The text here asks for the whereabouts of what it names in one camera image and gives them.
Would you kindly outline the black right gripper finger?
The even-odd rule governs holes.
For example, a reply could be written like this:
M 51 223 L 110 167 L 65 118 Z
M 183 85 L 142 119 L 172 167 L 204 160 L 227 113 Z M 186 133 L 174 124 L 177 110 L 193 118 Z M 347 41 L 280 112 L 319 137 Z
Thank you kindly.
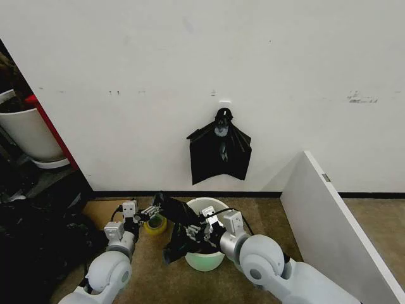
M 201 239 L 208 246 L 212 246 L 213 244 L 211 243 L 210 238 L 211 238 L 211 226 L 205 225 L 204 227 L 201 228 Z
M 200 242 L 199 233 L 200 227 L 196 225 L 189 225 L 185 228 L 186 236 L 191 239 L 193 242 Z

